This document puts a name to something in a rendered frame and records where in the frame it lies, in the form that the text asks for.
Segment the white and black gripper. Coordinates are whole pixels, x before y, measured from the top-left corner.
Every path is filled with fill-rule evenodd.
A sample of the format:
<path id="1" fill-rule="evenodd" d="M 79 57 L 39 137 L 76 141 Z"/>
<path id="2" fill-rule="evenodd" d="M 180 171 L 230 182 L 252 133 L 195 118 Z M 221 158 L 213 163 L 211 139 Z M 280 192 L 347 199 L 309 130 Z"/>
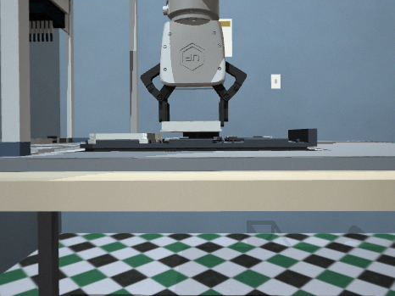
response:
<path id="1" fill-rule="evenodd" d="M 227 91 L 223 86 L 226 72 L 236 78 Z M 160 91 L 153 84 L 158 75 L 164 84 Z M 214 89 L 220 96 L 220 127 L 228 121 L 228 101 L 246 78 L 245 72 L 225 61 L 221 23 L 203 14 L 183 14 L 166 22 L 160 63 L 141 75 L 147 90 L 159 101 L 159 122 L 170 121 L 168 97 L 174 90 Z"/>

